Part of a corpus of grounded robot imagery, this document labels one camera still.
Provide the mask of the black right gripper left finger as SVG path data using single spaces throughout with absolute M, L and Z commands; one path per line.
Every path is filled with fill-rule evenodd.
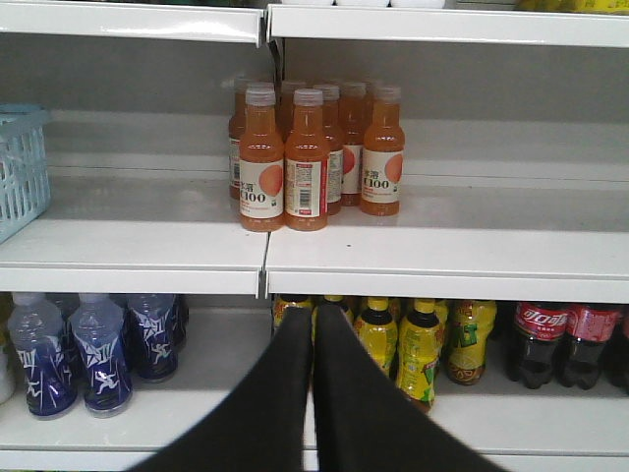
M 133 471 L 301 471 L 312 314 L 291 308 L 255 365 L 220 404 Z

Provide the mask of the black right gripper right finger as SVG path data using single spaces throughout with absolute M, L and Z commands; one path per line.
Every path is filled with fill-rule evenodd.
M 503 469 L 407 400 L 332 306 L 315 322 L 314 421 L 321 471 Z

